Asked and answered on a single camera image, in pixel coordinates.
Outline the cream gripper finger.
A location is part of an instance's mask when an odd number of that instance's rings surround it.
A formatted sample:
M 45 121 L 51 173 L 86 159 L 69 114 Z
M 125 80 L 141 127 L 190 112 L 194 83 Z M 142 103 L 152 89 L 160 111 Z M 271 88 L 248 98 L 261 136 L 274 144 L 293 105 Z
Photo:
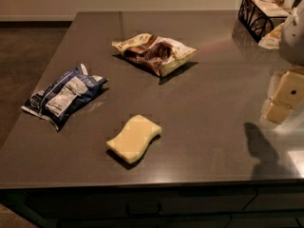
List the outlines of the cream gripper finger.
M 276 72 L 270 81 L 264 118 L 272 123 L 283 123 L 304 101 L 304 69 Z

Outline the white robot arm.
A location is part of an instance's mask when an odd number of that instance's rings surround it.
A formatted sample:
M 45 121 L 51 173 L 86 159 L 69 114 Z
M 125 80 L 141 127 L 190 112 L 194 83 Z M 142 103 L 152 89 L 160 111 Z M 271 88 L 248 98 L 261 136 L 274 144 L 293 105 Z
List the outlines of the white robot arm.
M 292 65 L 271 78 L 262 118 L 282 124 L 304 101 L 304 3 L 294 0 L 292 13 L 282 27 L 279 55 Z

